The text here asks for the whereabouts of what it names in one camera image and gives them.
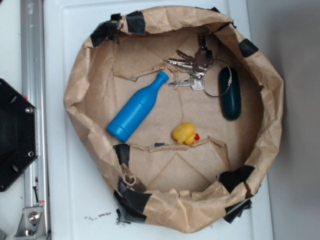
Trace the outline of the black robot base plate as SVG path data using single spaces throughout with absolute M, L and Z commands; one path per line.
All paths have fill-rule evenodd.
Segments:
M 7 191 L 36 157 L 36 108 L 1 79 L 0 191 Z

